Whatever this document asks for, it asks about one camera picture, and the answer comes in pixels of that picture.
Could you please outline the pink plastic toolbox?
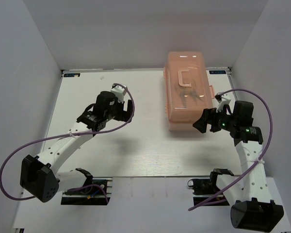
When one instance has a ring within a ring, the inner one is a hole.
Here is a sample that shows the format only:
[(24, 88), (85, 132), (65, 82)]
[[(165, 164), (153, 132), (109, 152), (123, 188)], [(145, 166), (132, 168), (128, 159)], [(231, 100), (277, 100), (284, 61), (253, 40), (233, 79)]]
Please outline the pink plastic toolbox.
[(170, 52), (164, 67), (165, 111), (169, 131), (193, 131), (204, 109), (213, 107), (203, 54)]

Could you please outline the yellow side cutter pliers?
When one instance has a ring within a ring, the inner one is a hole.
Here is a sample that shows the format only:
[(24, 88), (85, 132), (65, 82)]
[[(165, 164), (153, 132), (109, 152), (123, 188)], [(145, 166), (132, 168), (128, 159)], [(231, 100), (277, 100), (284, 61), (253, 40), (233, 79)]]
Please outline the yellow side cutter pliers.
[(189, 96), (191, 96), (195, 102), (203, 101), (203, 96), (200, 96), (193, 86), (190, 87)]

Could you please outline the yellow needle-nose pliers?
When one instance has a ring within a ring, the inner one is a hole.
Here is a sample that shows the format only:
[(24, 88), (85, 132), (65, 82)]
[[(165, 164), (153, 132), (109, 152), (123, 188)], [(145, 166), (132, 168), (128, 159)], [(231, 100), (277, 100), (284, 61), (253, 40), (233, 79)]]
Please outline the yellow needle-nose pliers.
[(179, 95), (179, 98), (182, 102), (184, 108), (187, 108), (187, 101), (186, 98), (189, 96), (190, 87), (183, 87), (178, 84), (175, 84), (175, 90)]

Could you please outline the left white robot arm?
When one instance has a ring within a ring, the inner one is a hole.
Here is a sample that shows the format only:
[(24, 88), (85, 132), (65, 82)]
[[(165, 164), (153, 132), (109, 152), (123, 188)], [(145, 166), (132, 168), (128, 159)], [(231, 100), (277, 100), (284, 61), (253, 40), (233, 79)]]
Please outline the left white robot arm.
[(26, 156), (21, 164), (21, 187), (42, 202), (51, 200), (60, 191), (89, 193), (94, 186), (90, 172), (82, 168), (60, 172), (60, 167), (84, 143), (102, 132), (108, 121), (131, 121), (134, 105), (132, 100), (124, 105), (126, 92), (119, 85), (110, 91), (102, 91), (96, 102), (87, 106), (77, 118), (67, 136), (60, 136), (52, 146), (36, 156)]

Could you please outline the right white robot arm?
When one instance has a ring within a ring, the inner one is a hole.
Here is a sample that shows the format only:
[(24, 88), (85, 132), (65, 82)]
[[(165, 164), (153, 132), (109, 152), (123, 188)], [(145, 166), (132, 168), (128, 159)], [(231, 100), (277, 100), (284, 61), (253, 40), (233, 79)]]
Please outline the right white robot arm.
[(282, 205), (276, 204), (268, 188), (264, 161), (260, 157), (263, 137), (259, 127), (253, 126), (254, 106), (250, 102), (236, 101), (219, 109), (204, 109), (193, 127), (205, 133), (207, 126), (215, 133), (230, 133), (244, 175), (239, 181), (229, 169), (215, 168), (203, 190), (221, 193), (231, 204), (230, 219), (234, 228), (269, 233), (284, 215)]

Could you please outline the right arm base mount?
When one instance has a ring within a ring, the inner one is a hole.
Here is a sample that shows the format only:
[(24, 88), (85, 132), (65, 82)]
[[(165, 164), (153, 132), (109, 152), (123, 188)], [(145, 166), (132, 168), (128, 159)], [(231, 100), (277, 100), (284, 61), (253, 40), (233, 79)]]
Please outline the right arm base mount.
[[(193, 202), (194, 206), (206, 200), (213, 194), (215, 194), (218, 189), (213, 188), (210, 184), (210, 179), (190, 179), (187, 182), (189, 189), (193, 191)], [(205, 206), (229, 206), (228, 201), (226, 200), (223, 194), (212, 199)]]

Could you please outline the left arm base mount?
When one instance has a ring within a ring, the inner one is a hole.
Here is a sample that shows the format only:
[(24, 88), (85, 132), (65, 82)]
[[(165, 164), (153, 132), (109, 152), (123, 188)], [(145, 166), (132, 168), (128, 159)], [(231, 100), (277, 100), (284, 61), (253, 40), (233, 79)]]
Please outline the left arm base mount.
[(95, 178), (92, 183), (97, 186), (87, 187), (78, 191), (64, 191), (61, 205), (76, 206), (107, 206), (112, 195), (113, 179)]

